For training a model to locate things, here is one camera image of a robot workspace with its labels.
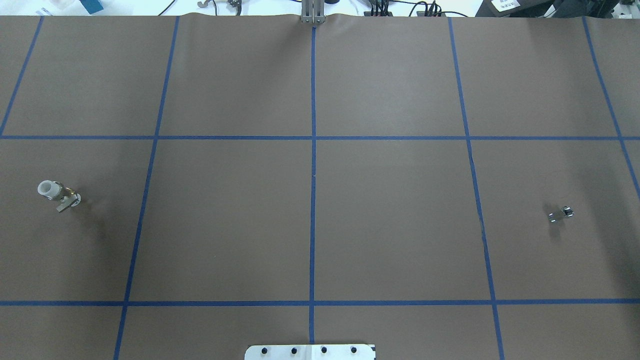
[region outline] blue tape line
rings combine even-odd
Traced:
[[[318,300],[316,306],[469,306],[492,303],[491,300]]]
[[[636,195],[638,196],[638,199],[640,199],[640,185],[638,185],[636,172],[634,171],[634,167],[631,164],[631,159],[629,158],[629,153],[627,152],[627,146],[625,145],[624,138],[622,137],[622,132],[620,131],[620,125],[618,124],[616,113],[615,111],[613,111],[613,105],[611,104],[611,99],[609,98],[609,92],[607,91],[607,87],[604,85],[604,78],[602,77],[602,73],[600,72],[600,66],[598,65],[598,58],[596,57],[596,52],[593,49],[593,43],[591,41],[591,33],[589,32],[589,26],[587,25],[586,17],[582,17],[582,25],[584,26],[584,33],[587,36],[587,43],[589,44],[589,51],[591,52],[591,59],[593,60],[593,66],[596,69],[596,74],[598,75],[600,87],[602,87],[602,93],[604,94],[604,98],[607,101],[607,106],[609,107],[609,113],[611,114],[611,120],[613,120],[613,126],[616,128],[616,134],[618,134],[620,147],[622,148],[622,153],[625,155],[627,168],[629,169],[629,173],[631,174],[631,180],[633,181],[634,186],[636,188]]]
[[[616,141],[615,136],[470,136],[471,140]]]
[[[166,73],[164,75],[164,85],[162,89],[162,98],[160,98],[160,107],[158,109],[158,118],[156,122],[156,133],[154,136],[154,143],[151,146],[151,156],[149,157],[149,166],[147,169],[147,179],[145,180],[145,189],[142,194],[142,205],[140,206],[140,215],[138,217],[138,226],[136,228],[136,238],[133,244],[133,251],[131,254],[131,263],[129,264],[129,275],[127,276],[127,287],[125,289],[124,301],[125,305],[122,307],[122,315],[120,317],[120,325],[118,327],[118,337],[116,339],[116,347],[113,354],[113,360],[118,360],[120,357],[120,346],[122,345],[122,336],[124,334],[124,326],[127,320],[127,304],[129,296],[131,295],[131,284],[133,282],[133,274],[136,268],[136,260],[138,257],[138,247],[140,246],[140,235],[142,233],[142,222],[145,218],[145,210],[147,208],[147,197],[149,194],[149,186],[151,184],[151,176],[153,174],[154,162],[156,160],[156,149],[158,144],[158,136],[160,134],[160,126],[162,124],[162,115],[164,110],[164,100],[166,98],[166,90],[169,85],[169,75],[171,74],[171,65],[173,62],[173,51],[175,50],[175,40],[178,35],[178,25],[180,24],[180,17],[175,18],[175,25],[173,26],[173,37],[171,40],[171,49],[169,50],[169,59],[166,64]]]
[[[0,300],[0,306],[111,306],[111,307],[297,307],[309,306],[307,300],[267,301],[65,301],[65,300]],[[639,298],[597,299],[504,299],[504,300],[316,300],[316,306],[488,306],[488,305],[581,305],[640,304]]]
[[[466,140],[466,136],[317,136],[318,140]]]
[[[11,108],[13,107],[13,102],[15,101],[16,95],[18,95],[18,89],[20,88],[20,83],[22,82],[22,77],[24,76],[24,72],[27,70],[27,65],[29,64],[29,59],[31,59],[31,54],[33,53],[33,48],[36,46],[36,40],[38,40],[38,35],[40,34],[40,29],[42,29],[42,23],[44,21],[44,16],[40,17],[40,21],[38,21],[38,26],[36,27],[35,33],[33,33],[33,38],[31,39],[31,45],[29,45],[29,51],[27,51],[27,56],[24,58],[24,63],[22,63],[22,68],[20,69],[20,74],[18,75],[18,80],[15,82],[15,86],[13,87],[13,92],[11,94],[11,99],[9,99],[9,104],[6,106],[6,111],[4,112],[4,117],[2,119],[2,124],[0,124],[0,135],[4,133],[4,128],[6,127],[6,122],[9,120],[9,114],[11,113]]]
[[[579,304],[640,304],[640,299],[514,299],[496,300],[498,305],[579,305]]]
[[[102,4],[100,4],[100,0],[80,0],[80,3],[89,14],[97,13],[100,10],[104,10]]]
[[[311,140],[311,136],[163,135],[160,140]]]
[[[243,306],[309,306],[309,301],[130,301],[129,307],[158,307],[158,306],[204,306],[204,307],[243,307]]]
[[[311,29],[311,210],[309,241],[309,343],[315,343],[316,297],[316,27]]]
[[[500,360],[504,360],[504,348],[502,346],[502,331],[500,330],[500,319],[498,317],[498,307],[495,305],[495,289],[493,286],[493,273],[491,270],[491,259],[489,258],[489,246],[486,241],[486,231],[484,228],[484,216],[482,212],[482,203],[480,201],[480,191],[478,190],[477,176],[476,176],[476,164],[474,163],[473,150],[471,147],[471,137],[469,133],[469,124],[467,121],[467,109],[465,106],[465,96],[462,89],[462,80],[460,78],[460,66],[458,65],[458,52],[456,50],[456,40],[453,32],[453,23],[451,18],[449,21],[449,36],[451,37],[451,51],[453,53],[453,64],[456,69],[456,81],[458,82],[458,96],[460,98],[460,110],[462,112],[462,123],[465,127],[465,136],[467,137],[467,152],[469,156],[469,166],[471,167],[471,179],[474,185],[474,195],[476,197],[476,209],[478,212],[478,219],[480,220],[480,229],[482,232],[482,243],[484,248],[484,265],[486,267],[486,277],[489,284],[489,294],[493,302],[493,324],[495,326],[495,337],[498,344],[498,353]]]
[[[122,301],[6,300],[0,306],[123,306]]]
[[[313,140],[313,136],[271,135],[0,135],[5,140]],[[469,136],[473,141],[618,141],[617,136]],[[466,136],[316,136],[317,141],[401,141],[449,140],[463,141]],[[624,140],[640,140],[640,136],[625,136]]]
[[[3,135],[6,140],[153,140],[153,136],[138,135]]]

